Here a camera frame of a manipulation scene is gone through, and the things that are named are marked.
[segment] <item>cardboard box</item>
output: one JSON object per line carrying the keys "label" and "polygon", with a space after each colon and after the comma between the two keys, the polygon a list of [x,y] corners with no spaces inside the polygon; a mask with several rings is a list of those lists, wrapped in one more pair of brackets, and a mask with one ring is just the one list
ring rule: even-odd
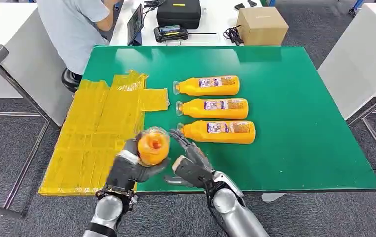
{"label": "cardboard box", "polygon": [[280,46],[288,30],[275,7],[241,8],[236,25],[244,45]]}

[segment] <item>robotic arm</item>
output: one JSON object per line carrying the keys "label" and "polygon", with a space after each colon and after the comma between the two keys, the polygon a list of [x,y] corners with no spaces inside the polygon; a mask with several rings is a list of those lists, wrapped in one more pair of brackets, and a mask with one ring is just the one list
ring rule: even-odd
{"label": "robotic arm", "polygon": [[[165,181],[173,185],[203,188],[207,206],[217,224],[230,237],[269,237],[261,223],[246,207],[243,193],[224,173],[215,171],[203,152],[188,141],[179,131],[171,130],[169,135],[179,142],[185,156],[179,156],[172,165],[175,177]],[[138,139],[128,140],[124,149],[115,157],[104,187],[96,193],[98,203],[95,214],[84,232],[84,237],[116,237],[122,217],[137,202],[133,187],[160,173],[169,163],[145,167],[138,164]],[[213,209],[221,216],[226,227],[216,218]]]}
{"label": "robotic arm", "polygon": [[[217,224],[230,237],[269,237],[262,224],[246,207],[243,193],[223,172],[215,171],[203,152],[175,130],[170,135],[185,150],[172,166],[177,177],[165,177],[170,184],[203,188],[207,206]],[[226,228],[217,220],[213,208],[222,217]]]}
{"label": "robotic arm", "polygon": [[139,137],[128,140],[115,157],[104,187],[95,194],[99,201],[84,237],[116,237],[122,217],[131,211],[133,204],[137,202],[137,196],[133,192],[134,184],[146,181],[168,165],[168,158],[152,167],[140,165],[138,139]]}

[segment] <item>yellow foam mat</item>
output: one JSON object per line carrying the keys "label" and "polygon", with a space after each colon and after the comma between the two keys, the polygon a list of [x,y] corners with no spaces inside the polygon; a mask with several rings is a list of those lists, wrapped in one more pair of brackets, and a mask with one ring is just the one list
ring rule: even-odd
{"label": "yellow foam mat", "polygon": [[[141,105],[147,106],[148,103],[143,103],[147,98],[152,100],[144,90],[146,78],[134,71],[115,75],[111,88],[104,81],[82,81],[38,191],[40,194],[92,195],[103,187],[115,154],[123,148],[125,140],[143,130]],[[152,93],[163,95],[164,92]],[[164,108],[164,102],[158,101],[158,104],[160,109]]]}
{"label": "yellow foam mat", "polygon": [[140,98],[140,107],[142,111],[168,109],[168,89],[143,89],[141,90]]}

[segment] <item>plastic bottle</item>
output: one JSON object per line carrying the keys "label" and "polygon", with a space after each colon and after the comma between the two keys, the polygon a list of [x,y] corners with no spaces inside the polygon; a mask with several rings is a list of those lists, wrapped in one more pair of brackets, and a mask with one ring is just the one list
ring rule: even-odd
{"label": "plastic bottle", "polygon": [[196,121],[179,124],[178,130],[197,142],[251,144],[255,139],[255,126],[249,121]]}
{"label": "plastic bottle", "polygon": [[187,95],[235,95],[239,92],[238,76],[218,76],[210,78],[189,78],[186,81],[174,81],[174,94]]}
{"label": "plastic bottle", "polygon": [[165,130],[159,127],[151,127],[142,132],[137,143],[140,164],[153,166],[161,163],[169,153],[170,138]]}
{"label": "plastic bottle", "polygon": [[245,99],[193,99],[189,102],[176,102],[177,115],[189,115],[205,119],[245,119],[249,106]]}

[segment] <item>light blue shirt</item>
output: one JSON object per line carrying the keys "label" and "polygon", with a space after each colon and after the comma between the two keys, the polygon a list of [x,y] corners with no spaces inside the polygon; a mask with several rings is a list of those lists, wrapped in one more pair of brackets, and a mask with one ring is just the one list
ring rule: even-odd
{"label": "light blue shirt", "polygon": [[37,0],[41,20],[67,68],[83,75],[92,49],[106,45],[94,23],[110,10],[101,0]]}

